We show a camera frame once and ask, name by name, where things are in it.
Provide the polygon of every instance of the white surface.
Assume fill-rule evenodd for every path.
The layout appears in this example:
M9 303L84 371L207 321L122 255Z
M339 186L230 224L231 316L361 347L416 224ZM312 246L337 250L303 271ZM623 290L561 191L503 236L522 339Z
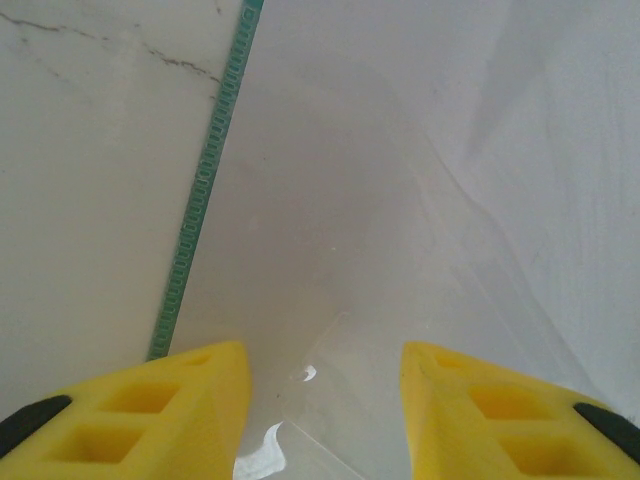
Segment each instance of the white surface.
M144 359L239 5L0 1L0 418Z
M408 339L638 415L639 24L632 1L267 2L174 342L247 342L241 455L284 421L270 478L409 478Z

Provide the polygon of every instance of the black rubber pad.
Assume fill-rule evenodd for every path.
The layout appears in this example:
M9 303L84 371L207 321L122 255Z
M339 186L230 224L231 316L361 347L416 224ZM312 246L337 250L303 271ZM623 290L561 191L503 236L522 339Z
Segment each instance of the black rubber pad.
M573 408L640 465L640 428L617 413L589 403L576 403Z
M71 404L71 397L58 395L26 407L0 422L0 459L33 435Z

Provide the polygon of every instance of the green tape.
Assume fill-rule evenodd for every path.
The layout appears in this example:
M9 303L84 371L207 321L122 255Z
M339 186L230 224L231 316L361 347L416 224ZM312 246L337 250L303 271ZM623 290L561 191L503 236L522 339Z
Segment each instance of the green tape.
M178 246L171 263L169 282L162 299L162 307L156 320L156 325L151 337L151 346L147 354L147 360L166 357L171 346L171 339L178 321L178 313L184 291L187 286L187 278L196 253L196 246L213 181L218 172L222 147L229 131L231 115L240 90L240 83L244 75L244 69L249 59L251 42L258 26L263 0L244 0L240 10L240 18L236 33L231 45L231 51L227 59L224 76L213 114L207 138L205 140L195 178L191 185L189 201L182 220Z

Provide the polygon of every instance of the yellow plastic part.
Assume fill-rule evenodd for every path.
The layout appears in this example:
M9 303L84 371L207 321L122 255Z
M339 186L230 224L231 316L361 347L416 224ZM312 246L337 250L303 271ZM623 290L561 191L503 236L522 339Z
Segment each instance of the yellow plastic part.
M401 391L414 480L640 479L586 422L579 393L426 343L405 345Z
M250 383L229 342L66 388L71 405L0 461L0 479L230 480Z

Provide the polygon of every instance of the marble vein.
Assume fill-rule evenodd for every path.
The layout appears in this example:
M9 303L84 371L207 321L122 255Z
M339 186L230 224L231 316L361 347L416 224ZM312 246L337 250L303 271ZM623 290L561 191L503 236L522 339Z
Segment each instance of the marble vein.
M86 37L86 38L91 38L93 40L96 40L96 37L94 37L93 35L87 33L87 32L83 32L82 30L78 30L77 28L71 28L71 27L67 27L65 25L59 25L59 26L48 26L48 25L41 25L39 23L35 23L35 22L30 22L28 20L21 20L21 19L17 19L17 18L12 18L9 15L0 12L0 17L4 18L6 21L13 23L14 25L16 25L17 27L32 27L35 28L37 30L42 30L43 32L56 32L56 33L62 33L62 32L71 32L71 33L75 33L78 34L80 36Z
M73 28L73 27L68 27L66 25L57 25L57 26L50 26L50 25L43 25L43 24L39 24L39 23L35 23L35 22L31 22L29 20L24 20L24 19L19 19L19 18L13 18L10 17L9 15L0 12L0 18L3 18L4 20L6 20L9 23L12 23L13 25L17 26L17 27L29 27L29 28L34 28L36 30L40 30L43 32L50 32L50 33L74 33L77 35L80 35L82 37L85 38L89 38L92 40L102 40L102 41L109 41L108 37L101 37L98 38L94 35L91 35L87 32L84 32L82 30L79 30L77 28ZM22 38L21 39L23 43L28 44L28 40L26 38ZM214 82L220 84L220 79L218 77L216 77L210 70L207 70L205 68L202 68L198 65L196 65L194 62L189 62L187 60L181 60L179 58L171 58L167 55L165 55L163 52L161 52L160 50L158 50L157 48L154 48L150 45L148 45L147 43L143 42L143 46L145 47L147 53L149 53L151 56L156 57L158 59L160 59L165 65L174 65L177 67L181 67L184 68L185 70L192 72L198 76L204 76L207 77L210 80L213 80ZM59 77L60 75L57 73L54 73L54 76Z

